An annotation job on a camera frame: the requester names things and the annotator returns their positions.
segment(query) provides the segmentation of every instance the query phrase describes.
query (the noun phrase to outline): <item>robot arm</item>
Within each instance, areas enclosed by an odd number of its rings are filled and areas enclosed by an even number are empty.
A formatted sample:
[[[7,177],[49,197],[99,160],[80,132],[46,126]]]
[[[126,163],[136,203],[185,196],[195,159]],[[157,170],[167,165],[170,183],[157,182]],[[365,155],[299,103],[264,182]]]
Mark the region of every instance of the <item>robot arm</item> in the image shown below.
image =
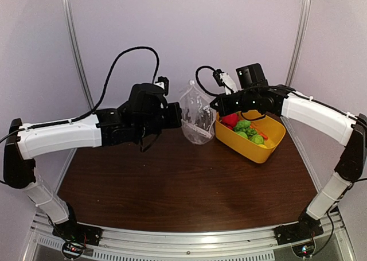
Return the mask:
[[[345,146],[333,175],[301,213],[299,222],[275,229],[278,244],[322,234],[319,219],[341,200],[362,175],[367,157],[367,117],[341,112],[290,87],[269,86],[260,64],[239,68],[237,75],[242,90],[218,95],[210,104],[220,116],[249,110],[258,110],[262,114],[269,112],[305,123]]]
[[[155,84],[133,86],[128,101],[118,108],[97,110],[90,116],[72,122],[22,124],[11,123],[4,149],[4,181],[21,189],[42,209],[54,226],[54,234],[65,240],[98,245],[101,229],[78,224],[72,207],[60,199],[39,175],[34,174],[34,157],[79,147],[113,146],[123,142],[141,144],[143,138],[162,129],[181,126],[178,103],[167,103],[169,81],[159,77]]]

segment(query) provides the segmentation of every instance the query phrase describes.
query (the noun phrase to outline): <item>metal frame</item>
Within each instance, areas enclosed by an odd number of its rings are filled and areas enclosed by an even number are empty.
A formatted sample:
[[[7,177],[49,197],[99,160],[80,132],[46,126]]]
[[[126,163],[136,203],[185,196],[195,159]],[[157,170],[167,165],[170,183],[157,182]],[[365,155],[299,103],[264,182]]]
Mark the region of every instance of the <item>metal frame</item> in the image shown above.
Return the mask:
[[[73,20],[73,14],[72,14],[72,8],[70,0],[62,0],[64,11],[65,11],[65,18],[67,21],[67,27],[69,31],[69,39],[73,51],[73,56],[75,60],[75,66],[78,71],[79,80],[81,84],[81,88],[83,89],[84,97],[88,103],[89,109],[92,109],[94,107],[91,90],[89,89],[87,78],[85,77],[84,67],[83,63],[81,61],[80,56],[80,50],[76,38],[76,32],[75,32],[75,26],[74,26],[74,20]]]
[[[331,218],[335,225],[334,232],[338,238],[344,261],[355,261],[340,214],[334,212]],[[329,219],[326,216],[323,217],[321,224],[325,233],[318,237],[328,237],[331,231]],[[244,256],[271,254],[275,249],[289,247],[290,244],[277,245],[274,227],[196,233],[144,232],[102,227],[100,245],[98,247],[88,246],[83,257],[95,260],[118,260],[120,256],[125,257],[125,260],[134,258],[146,261],[150,259],[155,261],[236,260]],[[52,236],[52,227],[48,224],[47,217],[42,213],[37,213],[32,222],[29,242],[21,260],[33,260],[39,244],[59,250],[62,243],[60,238]],[[108,256],[108,259],[102,258],[103,255]]]
[[[294,75],[296,72],[297,64],[299,61],[299,56],[302,48],[302,43],[304,39],[304,34],[306,32],[307,24],[309,22],[309,15],[310,15],[310,8],[311,8],[311,0],[302,0],[302,7],[300,10],[299,16],[299,23],[298,23],[298,31],[296,36],[296,41],[294,44],[292,59],[290,62],[286,86],[291,86]]]

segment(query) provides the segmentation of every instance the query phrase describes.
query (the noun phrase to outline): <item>green toy fruit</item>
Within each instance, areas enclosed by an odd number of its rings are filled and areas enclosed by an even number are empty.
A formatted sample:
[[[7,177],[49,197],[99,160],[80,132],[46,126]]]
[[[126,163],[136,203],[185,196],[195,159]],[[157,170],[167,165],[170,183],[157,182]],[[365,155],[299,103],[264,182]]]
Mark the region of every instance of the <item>green toy fruit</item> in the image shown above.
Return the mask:
[[[251,141],[254,142],[257,145],[263,145],[264,144],[264,138],[261,135],[254,135],[251,138]]]
[[[241,137],[244,137],[245,139],[248,139],[247,134],[245,132],[237,131],[236,133],[239,134]]]

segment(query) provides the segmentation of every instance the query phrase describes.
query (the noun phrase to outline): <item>green toy broccoli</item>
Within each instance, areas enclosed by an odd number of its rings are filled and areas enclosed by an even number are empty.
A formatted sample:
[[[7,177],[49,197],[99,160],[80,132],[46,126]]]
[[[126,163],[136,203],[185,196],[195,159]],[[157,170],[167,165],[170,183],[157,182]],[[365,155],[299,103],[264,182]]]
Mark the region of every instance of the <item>green toy broccoli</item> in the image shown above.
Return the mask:
[[[264,138],[261,135],[254,135],[251,138],[251,141],[254,142],[257,145],[263,145],[264,144]]]
[[[251,138],[252,136],[257,135],[256,130],[255,130],[255,129],[253,129],[253,128],[247,128],[245,132],[246,132],[247,136],[248,136],[248,137],[250,137],[250,138]]]
[[[245,139],[248,139],[247,134],[245,132],[237,131],[236,133],[239,134],[240,136],[244,137]]]
[[[242,131],[245,132],[246,128],[249,128],[251,122],[249,120],[240,120],[237,125],[233,128],[234,132]]]

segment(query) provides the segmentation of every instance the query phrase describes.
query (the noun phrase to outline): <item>red toy pepper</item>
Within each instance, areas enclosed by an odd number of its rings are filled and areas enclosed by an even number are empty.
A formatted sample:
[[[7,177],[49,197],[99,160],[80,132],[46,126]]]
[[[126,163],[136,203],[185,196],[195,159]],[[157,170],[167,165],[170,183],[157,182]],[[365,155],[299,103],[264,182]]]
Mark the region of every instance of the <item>red toy pepper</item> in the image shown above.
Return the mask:
[[[222,118],[222,123],[226,126],[231,126],[232,128],[237,125],[237,122],[239,122],[239,116],[237,114],[224,116]]]
[[[230,126],[230,125],[224,124],[224,126],[227,127],[227,128],[229,128],[229,129],[231,129],[231,130],[233,130],[233,127]]]

